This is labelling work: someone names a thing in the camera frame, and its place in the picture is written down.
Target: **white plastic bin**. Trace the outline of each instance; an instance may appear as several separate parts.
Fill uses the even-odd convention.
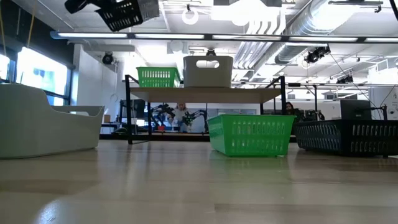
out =
[[[231,88],[232,57],[186,56],[183,60],[184,87]]]

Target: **green plastic basket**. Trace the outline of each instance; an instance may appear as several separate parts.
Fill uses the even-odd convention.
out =
[[[227,156],[284,156],[295,117],[219,115],[208,120],[211,146]]]
[[[176,68],[138,67],[140,87],[178,87],[180,75]]]

